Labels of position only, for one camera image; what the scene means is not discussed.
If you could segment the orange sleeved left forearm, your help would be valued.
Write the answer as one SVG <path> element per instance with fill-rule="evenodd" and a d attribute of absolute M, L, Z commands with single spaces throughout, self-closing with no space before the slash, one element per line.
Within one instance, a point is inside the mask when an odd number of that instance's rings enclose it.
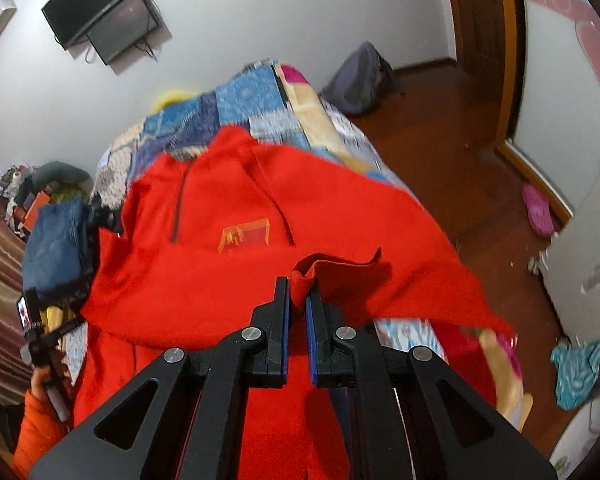
<path fill-rule="evenodd" d="M 61 422 L 48 401 L 38 400 L 29 389 L 24 396 L 24 414 L 12 460 L 18 479 L 27 479 L 33 465 L 72 429 L 71 420 Z"/>

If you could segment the person left hand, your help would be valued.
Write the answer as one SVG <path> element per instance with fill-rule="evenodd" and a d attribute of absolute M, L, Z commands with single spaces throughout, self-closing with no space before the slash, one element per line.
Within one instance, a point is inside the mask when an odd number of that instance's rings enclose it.
<path fill-rule="evenodd" d="M 72 383 L 71 375 L 66 363 L 66 354 L 61 350 L 54 350 L 52 352 L 53 360 L 60 365 L 62 386 L 68 396 L 72 396 Z M 48 397 L 46 385 L 52 380 L 52 367 L 45 365 L 42 367 L 33 367 L 33 374 L 31 378 L 31 393 L 35 399 L 43 403 L 50 404 L 50 398 Z"/>

